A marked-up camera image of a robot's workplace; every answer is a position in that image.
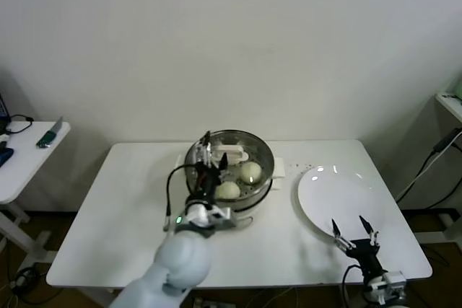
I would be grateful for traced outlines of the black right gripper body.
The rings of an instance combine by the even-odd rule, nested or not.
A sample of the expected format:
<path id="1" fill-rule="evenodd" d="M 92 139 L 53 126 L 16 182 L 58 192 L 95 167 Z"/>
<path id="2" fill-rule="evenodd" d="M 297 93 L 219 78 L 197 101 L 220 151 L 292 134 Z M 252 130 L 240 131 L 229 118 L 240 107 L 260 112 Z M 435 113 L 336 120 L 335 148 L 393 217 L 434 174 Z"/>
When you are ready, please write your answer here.
<path id="1" fill-rule="evenodd" d="M 353 248 L 346 251 L 346 256 L 355 259 L 364 276 L 381 276 L 383 268 L 380 264 L 377 253 L 380 247 L 371 245 L 368 239 L 352 240 Z"/>

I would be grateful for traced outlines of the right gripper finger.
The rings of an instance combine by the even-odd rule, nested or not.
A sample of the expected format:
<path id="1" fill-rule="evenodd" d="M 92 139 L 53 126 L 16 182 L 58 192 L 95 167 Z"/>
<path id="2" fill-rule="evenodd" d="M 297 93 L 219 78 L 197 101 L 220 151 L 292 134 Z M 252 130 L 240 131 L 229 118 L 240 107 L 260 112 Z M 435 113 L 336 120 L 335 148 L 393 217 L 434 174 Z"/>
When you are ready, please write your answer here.
<path id="1" fill-rule="evenodd" d="M 342 251 L 342 252 L 347 252 L 350 250 L 353 250 L 356 248 L 356 245 L 349 240 L 345 239 L 340 232 L 340 229 L 336 222 L 332 219 L 332 228 L 333 228 L 333 234 L 334 234 L 334 242 L 336 246 Z"/>
<path id="2" fill-rule="evenodd" d="M 378 249 L 379 248 L 378 231 L 375 231 L 372 225 L 363 216 L 360 216 L 359 219 L 369 237 L 368 239 L 361 239 L 360 241 L 361 248 Z"/>

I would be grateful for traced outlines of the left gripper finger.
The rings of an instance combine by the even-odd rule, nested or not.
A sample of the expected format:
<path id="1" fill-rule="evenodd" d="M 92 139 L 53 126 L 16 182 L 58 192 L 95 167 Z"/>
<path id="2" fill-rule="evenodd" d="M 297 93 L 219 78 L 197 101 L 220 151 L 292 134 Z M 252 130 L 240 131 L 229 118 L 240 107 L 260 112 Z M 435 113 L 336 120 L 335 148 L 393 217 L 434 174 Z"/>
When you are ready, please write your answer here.
<path id="1" fill-rule="evenodd" d="M 201 162 L 206 167 L 212 166 L 211 131 L 207 131 L 196 146 L 196 162 Z"/>
<path id="2" fill-rule="evenodd" d="M 220 160 L 218 161 L 218 165 L 217 165 L 217 177 L 219 180 L 222 180 L 223 173 L 226 172 L 227 167 L 228 167 L 228 158 L 227 158 L 227 153 L 224 152 Z"/>

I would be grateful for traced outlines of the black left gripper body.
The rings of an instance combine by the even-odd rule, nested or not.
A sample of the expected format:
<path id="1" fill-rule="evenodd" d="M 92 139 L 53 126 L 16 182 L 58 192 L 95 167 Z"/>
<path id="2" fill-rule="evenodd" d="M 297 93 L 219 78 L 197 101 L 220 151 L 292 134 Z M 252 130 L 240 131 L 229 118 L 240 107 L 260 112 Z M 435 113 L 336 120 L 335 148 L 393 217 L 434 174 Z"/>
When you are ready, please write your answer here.
<path id="1" fill-rule="evenodd" d="M 220 170 L 214 164 L 209 166 L 204 163 L 196 163 L 197 174 L 194 192 L 202 196 L 213 196 L 218 185 L 221 184 Z"/>

